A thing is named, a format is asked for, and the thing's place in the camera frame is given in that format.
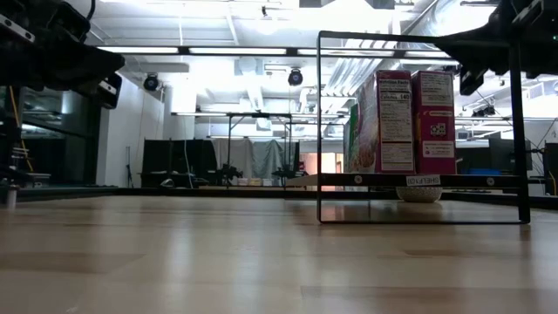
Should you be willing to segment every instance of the white bowl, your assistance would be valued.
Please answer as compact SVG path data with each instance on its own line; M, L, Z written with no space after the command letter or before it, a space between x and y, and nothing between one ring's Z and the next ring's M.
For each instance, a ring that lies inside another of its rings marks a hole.
M442 197L442 188L397 188L403 201L434 203Z

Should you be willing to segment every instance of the fluorescent light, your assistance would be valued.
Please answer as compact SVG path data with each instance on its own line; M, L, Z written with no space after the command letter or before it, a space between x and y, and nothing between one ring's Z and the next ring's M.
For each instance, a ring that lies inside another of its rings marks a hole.
M456 142L478 142L478 143L487 143L488 140L476 140L475 138L471 138L469 140L455 140Z
M299 49L298 54L302 56L316 56L316 49ZM321 50L322 56L329 57L344 57L344 58L390 58L393 57L393 51L386 51L382 49L331 49L323 48Z
M317 118L317 114L314 113L301 113L292 114L293 118ZM344 114L322 114L322 118L344 118Z
M443 51L407 51L405 56L408 58L450 58Z
M173 113L180 116L189 117L226 117L226 113Z
M235 5L235 4L250 4L250 5L257 5L261 6L261 1L230 1L230 0L101 0L104 3L131 3L131 4L204 4L204 3L211 3L211 4L220 4L223 3L225 5ZM275 6L281 5L281 2L265 2L266 6L273 4Z
M299 49L298 54L303 55L303 56L316 56L317 55L317 50L316 49Z
M399 62L402 65L459 65L459 62L451 59L448 60L401 59Z
M98 46L100 50L127 54L178 54L177 47Z
M235 48L235 47L193 47L190 48L191 54L224 54L231 56L238 55L286 55L287 49L283 48Z
M290 70L290 66L288 65L264 65L264 71L276 71L276 72L287 72Z
M209 139L228 139L227 135L209 135ZM253 140L280 140L282 139L281 136L261 136L261 135L254 135L254 136L238 136L238 135L231 135L231 140L242 140L242 139L253 139Z
M317 140L316 136L293 136L292 140ZM322 140L343 140L342 137L322 137Z

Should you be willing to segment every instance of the label sticker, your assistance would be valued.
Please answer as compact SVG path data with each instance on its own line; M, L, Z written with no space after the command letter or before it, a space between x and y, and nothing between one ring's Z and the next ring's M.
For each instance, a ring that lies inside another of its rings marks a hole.
M425 140L422 142L422 156L425 158L453 158L455 145L450 140Z
M422 106L453 106L452 76L439 73L422 73Z
M429 187L441 185L439 174L407 176L407 187Z
M424 115L429 115L431 117L453 118L454 113L453 112L448 112L448 111L435 110L435 111L425 111Z

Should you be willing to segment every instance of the security camera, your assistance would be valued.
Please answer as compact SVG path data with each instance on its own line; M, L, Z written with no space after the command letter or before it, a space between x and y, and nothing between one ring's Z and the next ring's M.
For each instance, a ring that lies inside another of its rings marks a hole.
M300 69L292 69L289 74L289 85L299 86L303 83L303 74Z
M476 117L490 117L490 116L494 116L496 114L496 109L494 109L494 106L482 106L480 109L477 109L473 112L473 115L471 117L476 118Z
M157 91L157 89L159 89L160 82L157 77L158 77L157 73L147 74L147 78L143 82L143 87L146 89L146 91L155 92Z

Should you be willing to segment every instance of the metal shelf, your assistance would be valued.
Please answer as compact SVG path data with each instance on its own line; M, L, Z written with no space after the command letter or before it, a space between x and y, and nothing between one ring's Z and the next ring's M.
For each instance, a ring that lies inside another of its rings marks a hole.
M521 64L520 64L520 43L502 41L481 41L481 40L451 40L448 38L421 37L407 35L385 35L372 33L352 33L320 31L316 43L316 68L317 85L322 85L322 58L327 58L327 48L322 47L323 38L337 39L361 39L374 41L390 41L398 43L428 43L443 44L463 49L474 50L477 47L493 47L506 49L509 51L511 94L512 94L512 118L510 122L514 125L514 151L515 151L515 170L513 176L478 176L478 175L440 175L435 185L425 185L423 187L445 187L445 188L484 188L484 189L516 189L518 220L517 222L358 222L358 223L436 223L436 224L509 224L509 223L529 223L531 212L529 207L529 194L527 185L527 152L523 139L525 138L525 128L523 125L523 104L521 96ZM369 58L382 59L386 57L369 56ZM322 219L322 187L323 186L360 186L360 187L417 187L417 182L408 181L413 175L407 174L323 174L322 173L322 94L317 97L317 171L318 174L306 178L296 178L289 180L288 185L294 186L317 186L316 191L316 216L321 223L332 223Z
M440 187L440 188L518 188L520 177L515 175L430 175L430 174L320 174L321 186L326 187ZM318 174L290 179L287 186L317 186Z

